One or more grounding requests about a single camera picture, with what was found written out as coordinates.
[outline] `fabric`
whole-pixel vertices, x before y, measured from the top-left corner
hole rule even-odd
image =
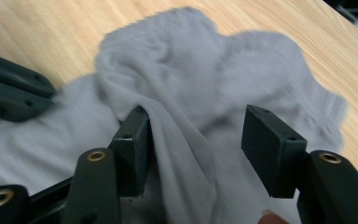
[[[64,180],[140,105],[156,161],[144,197],[121,199],[123,223],[257,223],[264,209],[299,223],[296,200],[270,199],[241,150],[246,106],[275,113],[308,139],[307,151],[342,144],[345,101],[284,35],[223,36],[196,9],[174,9],[107,35],[96,68],[40,117],[0,121],[0,185],[33,194]]]

